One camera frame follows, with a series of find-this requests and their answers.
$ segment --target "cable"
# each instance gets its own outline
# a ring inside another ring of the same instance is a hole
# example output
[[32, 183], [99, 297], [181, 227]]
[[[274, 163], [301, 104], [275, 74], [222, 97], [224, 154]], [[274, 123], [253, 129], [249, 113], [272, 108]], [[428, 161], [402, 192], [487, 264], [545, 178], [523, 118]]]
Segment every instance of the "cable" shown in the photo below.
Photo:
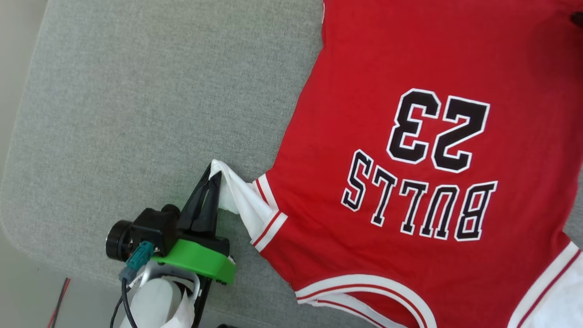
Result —
[[121, 302], [123, 302], [124, 299], [120, 296], [120, 299], [117, 300], [117, 304], [115, 305], [115, 309], [113, 310], [113, 315], [111, 316], [111, 321], [110, 321], [110, 328], [113, 328], [113, 324], [115, 321], [115, 317], [117, 316], [117, 310], [120, 308]]
[[55, 307], [54, 311], [52, 312], [51, 320], [48, 322], [47, 328], [55, 328], [57, 324], [57, 316], [59, 314], [59, 309], [61, 308], [61, 303], [63, 301], [63, 297], [67, 292], [67, 288], [69, 288], [69, 282], [71, 279], [66, 278], [65, 282], [63, 282], [63, 287], [61, 287], [61, 293], [59, 294], [59, 300], [57, 301], [57, 306]]
[[134, 317], [132, 316], [132, 312], [129, 310], [127, 287], [128, 287], [128, 280], [126, 278], [123, 278], [121, 280], [121, 298], [122, 298], [123, 303], [124, 303], [125, 316], [128, 317], [129, 324], [132, 326], [132, 328], [138, 328], [138, 326], [136, 325], [136, 321], [134, 321]]

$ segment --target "red wire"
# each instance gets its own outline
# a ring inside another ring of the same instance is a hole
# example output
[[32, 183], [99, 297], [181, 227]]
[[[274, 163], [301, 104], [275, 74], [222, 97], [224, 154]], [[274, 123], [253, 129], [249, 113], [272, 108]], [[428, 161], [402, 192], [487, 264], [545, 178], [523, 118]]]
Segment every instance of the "red wire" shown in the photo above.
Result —
[[[71, 279], [67, 278], [66, 282], [65, 282], [65, 286], [63, 287], [63, 294], [60, 296], [61, 302], [62, 299], [65, 297], [65, 293], [67, 292], [67, 288], [69, 288], [69, 282], [71, 281]], [[57, 308], [55, 308], [52, 311], [52, 315], [51, 315], [51, 320], [49, 320], [47, 328], [51, 328], [52, 325], [52, 321], [55, 320], [55, 316], [57, 315]]]
[[47, 325], [47, 328], [51, 328], [52, 321], [55, 319], [55, 312], [56, 312], [56, 311], [57, 311], [57, 309], [54, 309], [54, 310], [52, 311], [51, 320], [49, 320], [49, 322], [48, 322], [48, 325]]

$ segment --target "teal connector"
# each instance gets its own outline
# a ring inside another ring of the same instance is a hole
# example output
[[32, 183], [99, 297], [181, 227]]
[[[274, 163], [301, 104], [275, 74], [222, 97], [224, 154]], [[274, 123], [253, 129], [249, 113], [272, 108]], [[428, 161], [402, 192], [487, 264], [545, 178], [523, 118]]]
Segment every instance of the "teal connector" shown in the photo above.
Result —
[[138, 271], [148, 263], [154, 255], [154, 244], [150, 242], [141, 242], [138, 248], [132, 253], [132, 256], [125, 262], [125, 268], [121, 270], [118, 278], [122, 281], [124, 278], [130, 282], [136, 278]]

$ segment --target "gray upholstered surface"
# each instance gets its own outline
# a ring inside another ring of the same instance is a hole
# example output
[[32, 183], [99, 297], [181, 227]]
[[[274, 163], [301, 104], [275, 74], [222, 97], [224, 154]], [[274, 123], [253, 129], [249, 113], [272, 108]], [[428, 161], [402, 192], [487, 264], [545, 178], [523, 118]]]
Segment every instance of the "gray upholstered surface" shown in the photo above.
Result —
[[[182, 204], [213, 158], [270, 168], [321, 46], [320, 0], [50, 0], [0, 190], [2, 227], [30, 257], [117, 284], [114, 222]], [[567, 231], [583, 245], [583, 203]], [[250, 327], [359, 327], [295, 305], [220, 215], [238, 263], [207, 312]]]

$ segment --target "bulls jersey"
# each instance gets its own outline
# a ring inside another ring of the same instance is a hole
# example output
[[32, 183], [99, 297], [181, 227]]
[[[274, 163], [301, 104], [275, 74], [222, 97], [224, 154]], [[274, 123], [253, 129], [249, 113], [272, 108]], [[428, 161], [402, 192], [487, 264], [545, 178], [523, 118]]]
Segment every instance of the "bulls jersey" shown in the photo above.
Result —
[[583, 256], [562, 232], [580, 4], [326, 0], [273, 168], [245, 184], [214, 161], [222, 206], [300, 303], [378, 327], [583, 327]]

